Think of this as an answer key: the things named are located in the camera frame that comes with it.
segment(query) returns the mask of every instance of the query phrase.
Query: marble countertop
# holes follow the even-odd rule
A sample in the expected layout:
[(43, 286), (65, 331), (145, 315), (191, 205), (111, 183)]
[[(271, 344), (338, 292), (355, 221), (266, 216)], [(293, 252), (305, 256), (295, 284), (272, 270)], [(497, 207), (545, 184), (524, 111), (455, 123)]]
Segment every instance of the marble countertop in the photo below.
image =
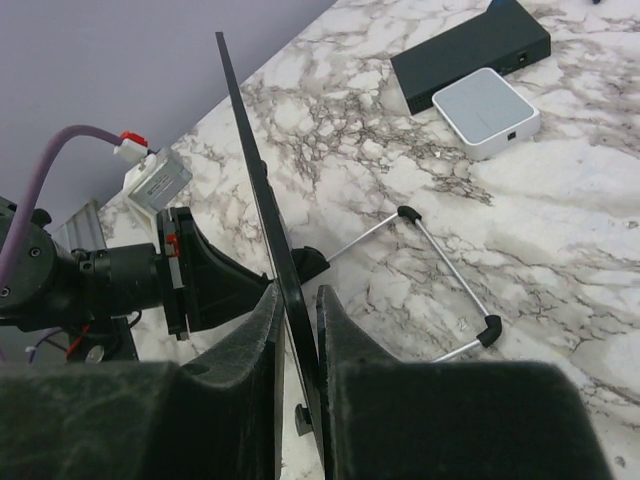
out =
[[(435, 109), (409, 115), (389, 59), (487, 3), (338, 1), (243, 84), (258, 147), (295, 246), (328, 256), (397, 205), (419, 210), (506, 321), (500, 341), (473, 356), (558, 365), (580, 389), (615, 475), (638, 478), (640, 4), (522, 1), (551, 33), (552, 55), (507, 80), (541, 111), (542, 130), (476, 162)], [(229, 99), (174, 149), (194, 175), (176, 203), (217, 248), (271, 273)], [(100, 215), (110, 247), (147, 241), (119, 197)], [(482, 329), (403, 222), (306, 285), (310, 312), (320, 284), (404, 360), (432, 359)], [(152, 310), (134, 335), (141, 359), (182, 363), (234, 324), (178, 344)], [(282, 478), (322, 478), (312, 436), (295, 434), (302, 393), (290, 351), (287, 361)]]

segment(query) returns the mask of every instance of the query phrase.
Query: black thin panel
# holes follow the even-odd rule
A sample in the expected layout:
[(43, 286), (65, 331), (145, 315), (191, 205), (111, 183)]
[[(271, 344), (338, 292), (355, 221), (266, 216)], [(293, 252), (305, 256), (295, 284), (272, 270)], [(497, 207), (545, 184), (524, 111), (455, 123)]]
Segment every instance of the black thin panel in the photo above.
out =
[(249, 170), (253, 194), (258, 205), (258, 213), (267, 239), (271, 261), (276, 271), (277, 281), (284, 299), (291, 335), (298, 357), (299, 374), (307, 406), (311, 413), (313, 429), (320, 456), (322, 455), (322, 427), (320, 419), (319, 366), (311, 322), (304, 303), (300, 280), (296, 271), (287, 235), (280, 221), (278, 204), (269, 185), (267, 173), (258, 152), (251, 124), (242, 102), (240, 88), (236, 80), (229, 51), (222, 32), (216, 32), (218, 48), (222, 58), (231, 105), (238, 126), (242, 151)]

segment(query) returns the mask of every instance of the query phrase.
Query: red wire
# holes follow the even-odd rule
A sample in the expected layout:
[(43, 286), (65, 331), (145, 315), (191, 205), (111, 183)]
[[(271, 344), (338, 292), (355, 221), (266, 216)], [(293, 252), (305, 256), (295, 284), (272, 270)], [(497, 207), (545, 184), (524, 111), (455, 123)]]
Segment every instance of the red wire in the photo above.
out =
[[(87, 333), (88, 331), (89, 331), (89, 325), (87, 325), (86, 327), (82, 327), (82, 333)], [(67, 360), (69, 360), (69, 357), (74, 352), (74, 350), (78, 348), (78, 345), (80, 345), (80, 342), (82, 342), (82, 337), (76, 338), (75, 341), (71, 345), (69, 345), (69, 349), (67, 350)]]

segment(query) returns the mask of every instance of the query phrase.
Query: red clip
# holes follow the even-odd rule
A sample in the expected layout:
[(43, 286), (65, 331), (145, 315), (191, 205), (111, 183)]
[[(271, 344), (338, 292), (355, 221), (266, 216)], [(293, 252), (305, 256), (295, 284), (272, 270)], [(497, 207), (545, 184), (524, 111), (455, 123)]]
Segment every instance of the red clip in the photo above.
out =
[(130, 132), (127, 130), (126, 132), (122, 132), (120, 134), (120, 138), (123, 140), (129, 139), (132, 142), (136, 142), (138, 145), (142, 145), (143, 147), (149, 147), (149, 142), (147, 139), (138, 135), (137, 133)]
[(171, 257), (180, 256), (180, 244), (178, 243), (178, 236), (175, 233), (167, 235), (167, 244), (173, 247), (173, 255)]

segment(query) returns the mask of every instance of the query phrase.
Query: silver rod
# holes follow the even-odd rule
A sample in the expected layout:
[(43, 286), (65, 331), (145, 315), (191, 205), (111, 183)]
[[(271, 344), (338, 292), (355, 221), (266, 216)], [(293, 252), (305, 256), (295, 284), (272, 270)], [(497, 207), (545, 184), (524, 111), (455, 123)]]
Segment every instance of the silver rod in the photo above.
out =
[(349, 250), (351, 247), (353, 247), (356, 243), (358, 243), (360, 240), (362, 240), (363, 238), (371, 235), (373, 232), (375, 232), (376, 230), (378, 230), (380, 227), (384, 227), (387, 223), (389, 223), (392, 220), (395, 220), (398, 217), (398, 213), (394, 213), (393, 215), (391, 215), (389, 218), (383, 220), (382, 222), (380, 222), (378, 225), (376, 225), (373, 228), (370, 228), (369, 230), (367, 230), (366, 232), (364, 232), (362, 235), (360, 235), (358, 238), (356, 238), (353, 242), (351, 242), (350, 244), (348, 244), (345, 247), (342, 247), (340, 250), (338, 250), (336, 253), (334, 253), (333, 255), (331, 255), (329, 258), (327, 258), (327, 262), (331, 263), (331, 260), (335, 260), (337, 257), (339, 257), (340, 255), (342, 255), (344, 252), (346, 252), (347, 250)]
[(473, 342), (469, 342), (466, 345), (463, 345), (462, 347), (454, 350), (453, 352), (449, 352), (441, 357), (436, 358), (435, 360), (431, 360), (431, 363), (440, 363), (447, 360), (451, 360), (452, 358), (462, 355), (464, 352), (472, 350), (476, 347), (479, 347), (480, 345), (482, 345), (480, 343), (480, 340), (475, 339)]
[(458, 279), (458, 282), (460, 282), (460, 285), (462, 285), (462, 288), (464, 288), (467, 291), (467, 293), (469, 294), (469, 296), (471, 296), (471, 298), (473, 299), (475, 304), (478, 306), (480, 311), (484, 314), (485, 317), (487, 317), (489, 315), (489, 310), (486, 309), (486, 307), (483, 305), (480, 299), (476, 296), (476, 294), (473, 293), (473, 290), (471, 290), (471, 287), (467, 284), (467, 282), (465, 282), (464, 278), (462, 278), (462, 275), (460, 275), (456, 267), (453, 266), (453, 263), (451, 263), (451, 261), (444, 254), (444, 252), (440, 248), (440, 245), (438, 245), (436, 240), (431, 236), (431, 234), (427, 231), (424, 225), (422, 225), (422, 222), (420, 220), (416, 220), (416, 225), (420, 230), (422, 230), (422, 233), (424, 233), (424, 236), (427, 237), (427, 240), (429, 240), (429, 243), (434, 248), (434, 250), (438, 252), (438, 255), (440, 255), (440, 258), (442, 259), (442, 261), (447, 264), (447, 267), (449, 267), (449, 270), (451, 270), (453, 275)]

